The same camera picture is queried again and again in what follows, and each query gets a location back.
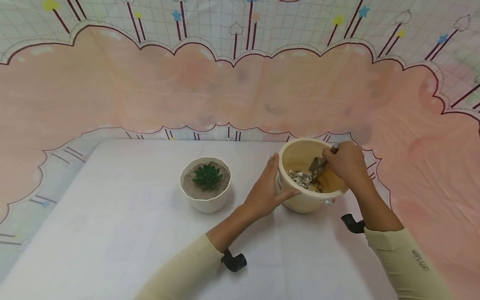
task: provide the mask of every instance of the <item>gravel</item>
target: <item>gravel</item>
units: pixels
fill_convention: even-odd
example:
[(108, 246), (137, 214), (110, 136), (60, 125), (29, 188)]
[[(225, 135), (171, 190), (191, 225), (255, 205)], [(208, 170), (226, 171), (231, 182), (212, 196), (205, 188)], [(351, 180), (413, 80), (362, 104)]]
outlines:
[(322, 185), (318, 181), (312, 181), (311, 172), (302, 172), (297, 170), (288, 170), (287, 174), (296, 184), (312, 192), (322, 192)]

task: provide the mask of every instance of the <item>table surface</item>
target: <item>table surface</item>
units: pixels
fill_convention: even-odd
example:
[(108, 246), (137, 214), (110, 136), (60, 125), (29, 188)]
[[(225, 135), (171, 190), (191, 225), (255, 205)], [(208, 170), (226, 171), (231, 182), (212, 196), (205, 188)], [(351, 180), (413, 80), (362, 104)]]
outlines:
[[(0, 299), (132, 299), (171, 256), (240, 205), (283, 143), (104, 140), (0, 286)], [(224, 160), (234, 199), (203, 214), (182, 197), (182, 169)], [(284, 206), (230, 247), (248, 266), (225, 267), (195, 299), (396, 299), (364, 235), (340, 217), (360, 211), (351, 192), (309, 215)]]

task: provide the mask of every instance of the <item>arm sleeve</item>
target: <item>arm sleeve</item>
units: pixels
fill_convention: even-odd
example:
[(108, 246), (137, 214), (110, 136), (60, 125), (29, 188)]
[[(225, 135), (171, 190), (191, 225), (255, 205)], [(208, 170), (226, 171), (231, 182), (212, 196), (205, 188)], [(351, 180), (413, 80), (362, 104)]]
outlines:
[(398, 299), (452, 299), (445, 283), (406, 228), (387, 232), (365, 228), (365, 236), (382, 263)]
[(178, 300), (200, 279), (215, 273), (220, 253), (205, 234), (175, 255), (145, 284), (135, 300)]

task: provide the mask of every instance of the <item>succulent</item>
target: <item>succulent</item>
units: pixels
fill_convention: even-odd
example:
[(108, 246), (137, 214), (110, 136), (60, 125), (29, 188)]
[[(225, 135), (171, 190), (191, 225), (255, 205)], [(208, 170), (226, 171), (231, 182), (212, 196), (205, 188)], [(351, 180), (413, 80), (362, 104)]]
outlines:
[(203, 167), (198, 167), (195, 171), (196, 176), (192, 181), (199, 185), (202, 191), (214, 190), (218, 187), (220, 179), (223, 177), (219, 173), (220, 168), (215, 168), (212, 164), (203, 165)]

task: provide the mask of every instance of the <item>black clip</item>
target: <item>black clip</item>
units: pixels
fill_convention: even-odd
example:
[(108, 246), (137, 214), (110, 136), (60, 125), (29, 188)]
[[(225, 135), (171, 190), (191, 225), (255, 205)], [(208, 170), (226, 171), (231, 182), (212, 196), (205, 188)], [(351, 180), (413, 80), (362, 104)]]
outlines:
[(343, 215), (341, 217), (343, 223), (345, 224), (345, 226), (347, 226), (347, 229), (350, 231), (350, 232), (353, 232), (353, 233), (365, 233), (365, 222), (362, 220), (362, 221), (355, 221), (355, 219), (353, 218), (352, 214), (347, 214), (347, 215)]
[(224, 256), (221, 259), (221, 262), (224, 263), (225, 267), (227, 267), (227, 269), (232, 272), (238, 272), (240, 269), (247, 265), (247, 260), (245, 259), (245, 256), (241, 253), (233, 257), (232, 253), (230, 253), (230, 250), (227, 249), (223, 254)]

